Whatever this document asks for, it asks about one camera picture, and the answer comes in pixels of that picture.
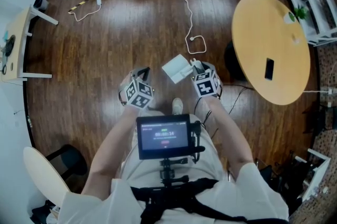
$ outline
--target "sneaker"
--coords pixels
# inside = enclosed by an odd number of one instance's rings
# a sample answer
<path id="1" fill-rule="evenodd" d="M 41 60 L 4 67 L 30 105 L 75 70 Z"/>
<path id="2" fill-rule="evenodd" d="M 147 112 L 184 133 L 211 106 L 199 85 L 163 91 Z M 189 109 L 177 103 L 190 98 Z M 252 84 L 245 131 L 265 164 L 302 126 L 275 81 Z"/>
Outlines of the sneaker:
<path id="1" fill-rule="evenodd" d="M 172 115 L 181 115 L 183 113 L 183 102 L 179 98 L 175 98 L 172 102 Z"/>

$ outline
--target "white cable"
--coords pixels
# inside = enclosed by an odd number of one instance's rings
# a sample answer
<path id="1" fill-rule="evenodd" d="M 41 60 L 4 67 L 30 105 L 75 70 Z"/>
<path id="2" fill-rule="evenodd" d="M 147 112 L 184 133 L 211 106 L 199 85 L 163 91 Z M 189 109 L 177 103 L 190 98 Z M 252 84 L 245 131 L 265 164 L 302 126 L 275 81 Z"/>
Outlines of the white cable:
<path id="1" fill-rule="evenodd" d="M 187 51 L 188 51 L 191 55 L 193 55 L 193 54 L 205 53 L 205 52 L 207 51 L 207 46 L 206 46 L 205 39 L 204 39 L 204 37 L 203 37 L 202 35 L 197 35 L 197 36 L 191 37 L 190 40 L 193 41 L 194 39 L 196 39 L 196 38 L 198 38 L 198 37 L 202 38 L 202 41 L 204 42 L 205 50 L 204 50 L 204 51 L 201 51 L 201 52 L 194 52 L 194 53 L 191 53 L 191 52 L 190 52 L 189 43 L 187 42 L 187 38 L 188 38 L 188 36 L 190 35 L 191 30 L 192 30 L 192 27 L 193 27 L 193 22 L 192 22 L 193 12 L 192 12 L 191 9 L 190 9 L 189 2 L 188 2 L 187 0 L 184 0 L 184 1 L 186 1 L 186 3 L 187 3 L 187 9 L 189 9 L 189 11 L 190 11 L 190 13 L 191 13 L 191 17 L 190 17 L 191 27 L 190 27 L 189 32 L 187 33 L 187 35 L 186 35 L 186 37 L 185 37 L 185 42 L 186 42 L 186 46 L 187 46 Z"/>
<path id="2" fill-rule="evenodd" d="M 323 91 L 323 90 L 308 90 L 308 91 L 304 91 L 306 93 L 318 93 L 318 92 L 321 92 L 321 93 L 329 93 L 328 91 Z"/>
<path id="3" fill-rule="evenodd" d="M 76 19 L 76 21 L 77 22 L 79 22 L 79 21 L 81 21 L 81 20 L 83 20 L 83 19 L 85 19 L 88 15 L 92 15 L 92 14 L 95 14 L 95 13 L 97 13 L 99 10 L 101 10 L 101 7 L 102 7 L 102 5 L 100 5 L 100 7 L 98 8 L 98 10 L 96 10 L 96 11 L 94 11 L 94 12 L 92 12 L 92 13 L 89 13 L 89 14 L 86 14 L 84 17 L 82 17 L 81 19 L 79 19 L 79 20 L 77 20 L 77 17 L 76 17 L 76 14 L 75 13 L 70 13 L 71 15 L 74 15 L 75 16 L 75 19 Z"/>

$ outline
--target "table leg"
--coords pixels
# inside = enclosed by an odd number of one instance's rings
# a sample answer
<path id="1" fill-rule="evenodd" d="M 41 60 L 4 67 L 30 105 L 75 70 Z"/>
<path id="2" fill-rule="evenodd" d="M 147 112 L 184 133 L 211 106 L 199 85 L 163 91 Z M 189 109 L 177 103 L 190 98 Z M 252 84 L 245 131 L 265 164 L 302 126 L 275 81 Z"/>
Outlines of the table leg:
<path id="1" fill-rule="evenodd" d="M 27 78 L 17 78 L 17 79 L 12 79 L 12 80 L 9 80 L 9 81 L 13 82 L 13 83 L 22 82 L 22 81 L 27 81 Z"/>
<path id="2" fill-rule="evenodd" d="M 50 16 L 47 16 L 46 14 L 40 12 L 39 10 L 36 10 L 35 8 L 31 8 L 31 12 L 34 14 L 34 15 L 37 15 L 41 18 L 43 18 L 44 20 L 47 20 L 49 21 L 50 23 L 54 24 L 54 25 L 57 25 L 58 24 L 58 21 L 53 19 L 52 17 Z"/>
<path id="3" fill-rule="evenodd" d="M 31 78 L 52 78 L 53 75 L 50 74 L 35 74 L 35 73 L 22 73 L 22 77 L 31 77 Z"/>

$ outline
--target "monitor screen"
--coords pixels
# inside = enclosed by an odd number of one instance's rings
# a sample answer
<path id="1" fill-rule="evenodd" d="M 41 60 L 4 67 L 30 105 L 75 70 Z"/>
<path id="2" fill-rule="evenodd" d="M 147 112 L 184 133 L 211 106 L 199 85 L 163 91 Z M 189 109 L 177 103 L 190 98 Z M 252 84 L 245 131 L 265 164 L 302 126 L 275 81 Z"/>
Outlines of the monitor screen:
<path id="1" fill-rule="evenodd" d="M 143 150 L 189 146 L 187 122 L 141 124 Z"/>

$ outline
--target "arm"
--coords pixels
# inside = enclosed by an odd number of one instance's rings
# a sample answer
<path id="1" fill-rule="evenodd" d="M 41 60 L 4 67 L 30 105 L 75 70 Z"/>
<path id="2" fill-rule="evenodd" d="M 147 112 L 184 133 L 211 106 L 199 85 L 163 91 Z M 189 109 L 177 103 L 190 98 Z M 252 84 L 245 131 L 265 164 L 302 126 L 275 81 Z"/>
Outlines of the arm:
<path id="1" fill-rule="evenodd" d="M 205 97 L 209 109 L 219 128 L 222 146 L 235 178 L 242 166 L 253 161 L 252 151 L 242 132 L 226 112 L 219 99 Z"/>
<path id="2" fill-rule="evenodd" d="M 82 194 L 105 200 L 110 195 L 111 180 L 123 158 L 139 110 L 126 106 L 120 119 L 105 137 L 91 164 Z"/>

